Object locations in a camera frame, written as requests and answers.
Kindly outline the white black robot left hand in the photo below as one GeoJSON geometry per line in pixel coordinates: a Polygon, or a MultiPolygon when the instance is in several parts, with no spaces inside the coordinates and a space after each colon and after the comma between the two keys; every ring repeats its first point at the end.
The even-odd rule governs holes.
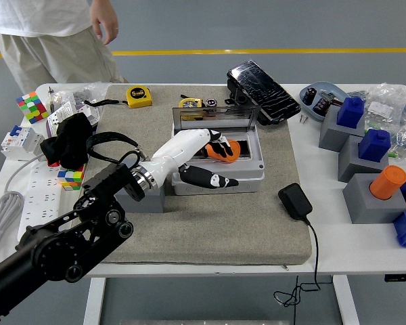
{"type": "Polygon", "coordinates": [[[186,129],[178,132],[159,148],[149,161],[139,164],[149,174],[149,181],[161,186],[166,177],[178,173],[181,180],[202,188],[217,189],[238,186],[236,179],[229,179],[212,171],[188,165],[187,162],[207,144],[223,158],[233,151],[227,138],[212,129],[186,129]]]}

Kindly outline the person's left hand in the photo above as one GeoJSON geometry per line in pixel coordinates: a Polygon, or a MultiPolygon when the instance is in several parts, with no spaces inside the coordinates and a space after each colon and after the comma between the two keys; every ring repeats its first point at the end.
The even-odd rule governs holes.
{"type": "Polygon", "coordinates": [[[103,41],[104,45],[110,44],[118,36],[118,18],[114,11],[100,9],[99,11],[91,11],[92,27],[95,31],[95,36],[103,41]]]}

